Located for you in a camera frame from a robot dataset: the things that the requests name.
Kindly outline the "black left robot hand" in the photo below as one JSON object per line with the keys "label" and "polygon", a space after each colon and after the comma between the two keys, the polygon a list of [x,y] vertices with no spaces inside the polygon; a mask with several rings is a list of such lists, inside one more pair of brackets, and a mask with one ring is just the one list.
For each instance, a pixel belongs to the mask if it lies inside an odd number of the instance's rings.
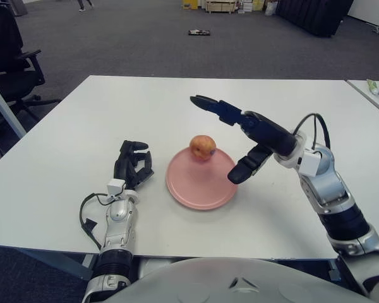
{"label": "black left robot hand", "polygon": [[125,189],[135,190],[154,174],[150,150],[143,152],[147,149],[144,142],[124,140],[114,164],[113,177],[124,180]]}

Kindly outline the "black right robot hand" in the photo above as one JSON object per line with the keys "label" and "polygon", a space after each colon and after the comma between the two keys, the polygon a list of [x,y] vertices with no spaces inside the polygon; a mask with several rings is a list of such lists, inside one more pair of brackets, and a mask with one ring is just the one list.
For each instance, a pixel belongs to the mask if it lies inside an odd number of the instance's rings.
{"label": "black right robot hand", "polygon": [[191,96],[190,100],[197,107],[217,114],[220,121],[230,126],[240,125],[243,133],[256,143],[228,173],[227,178],[233,184],[240,184],[256,174],[273,154],[289,156],[297,145],[295,135],[261,114],[243,112],[223,100],[201,95]]}

